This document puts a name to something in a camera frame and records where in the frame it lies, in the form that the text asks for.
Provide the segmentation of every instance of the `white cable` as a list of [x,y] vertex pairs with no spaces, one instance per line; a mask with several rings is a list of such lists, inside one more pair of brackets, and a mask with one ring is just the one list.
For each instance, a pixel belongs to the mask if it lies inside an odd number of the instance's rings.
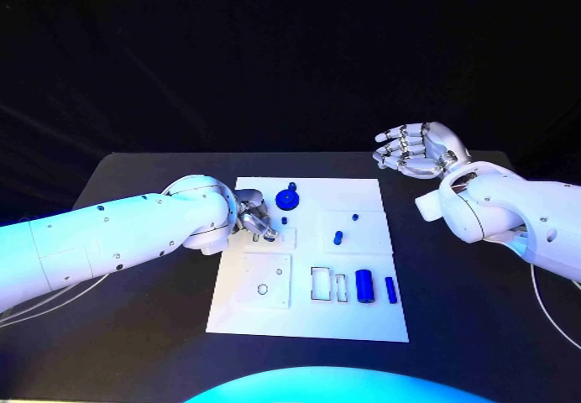
[[22,317],[22,318],[18,319],[17,321],[9,322],[9,323],[5,323],[4,325],[0,325],[0,328],[1,328],[1,327],[7,327],[7,326],[12,325],[14,323],[27,321],[27,320],[31,319],[33,317],[38,317],[38,316],[43,315],[44,313],[48,313],[48,312],[54,311],[57,308],[60,308],[61,306],[64,306],[69,302],[73,302],[82,295],[84,295],[84,294],[96,287],[96,285],[106,279],[107,276],[109,276],[109,275],[105,275],[100,279],[97,279],[97,281],[96,281],[80,293],[77,293],[77,295],[76,295],[70,300],[64,301],[60,305],[56,305],[53,308],[47,309],[45,311],[43,311],[43,312],[40,312],[40,313],[35,313],[35,314],[31,315],[30,317]]
[[8,315],[7,317],[2,317],[0,319],[0,323],[8,321],[9,319],[12,319],[14,317],[18,317],[22,313],[30,312],[33,309],[35,309],[38,306],[44,305],[47,302],[50,302],[57,296],[60,296],[73,286],[69,285],[63,290],[60,290],[53,296],[50,296],[48,298],[45,298],[44,300],[41,300],[37,304],[31,305],[27,309],[24,309],[22,311],[12,313],[11,315]]
[[531,277],[531,287],[534,289],[536,301],[539,302],[540,309],[544,312],[544,316],[546,316],[547,320],[550,321],[550,323],[553,324],[554,329],[559,331],[559,334],[563,335],[563,337],[569,340],[570,344],[581,350],[581,346],[575,343],[572,338],[566,335],[566,333],[562,331],[562,329],[556,326],[553,318],[550,317],[550,315],[546,312],[546,308],[544,308],[544,305],[541,304],[541,300],[540,300],[539,288],[536,286],[534,266],[531,264],[530,264],[530,277]]

